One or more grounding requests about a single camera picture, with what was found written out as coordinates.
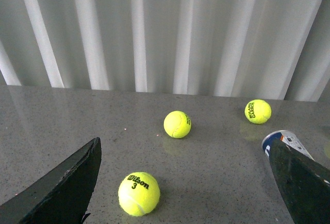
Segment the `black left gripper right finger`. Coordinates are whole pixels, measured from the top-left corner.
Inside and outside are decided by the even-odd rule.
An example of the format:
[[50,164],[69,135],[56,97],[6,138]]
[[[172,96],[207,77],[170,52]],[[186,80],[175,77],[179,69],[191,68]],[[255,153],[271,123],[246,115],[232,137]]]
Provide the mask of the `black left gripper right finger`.
[[329,169],[279,139],[269,161],[294,223],[329,223]]

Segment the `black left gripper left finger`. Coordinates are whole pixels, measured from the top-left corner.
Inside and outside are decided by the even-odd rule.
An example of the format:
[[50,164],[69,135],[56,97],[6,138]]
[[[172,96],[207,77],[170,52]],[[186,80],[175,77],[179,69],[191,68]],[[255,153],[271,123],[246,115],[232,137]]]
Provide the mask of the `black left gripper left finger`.
[[83,223],[101,164],[96,137],[1,205],[1,223]]

